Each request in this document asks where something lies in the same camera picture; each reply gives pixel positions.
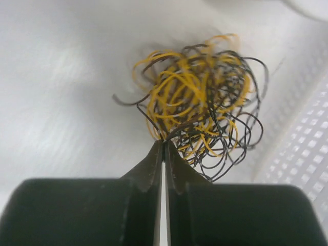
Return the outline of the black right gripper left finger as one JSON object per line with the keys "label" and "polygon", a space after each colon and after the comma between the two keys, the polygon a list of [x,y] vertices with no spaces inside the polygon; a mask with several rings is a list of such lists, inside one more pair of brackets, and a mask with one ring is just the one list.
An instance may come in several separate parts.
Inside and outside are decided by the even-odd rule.
{"label": "black right gripper left finger", "polygon": [[1,245],[159,245],[163,144],[121,178],[35,178],[12,193]]}

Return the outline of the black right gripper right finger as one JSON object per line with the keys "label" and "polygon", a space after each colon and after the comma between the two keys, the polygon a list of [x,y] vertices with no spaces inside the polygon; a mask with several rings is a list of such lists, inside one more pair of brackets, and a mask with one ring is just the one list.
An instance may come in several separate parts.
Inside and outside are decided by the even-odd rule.
{"label": "black right gripper right finger", "polygon": [[169,245],[323,245],[306,195],[291,185],[213,184],[165,144]]}

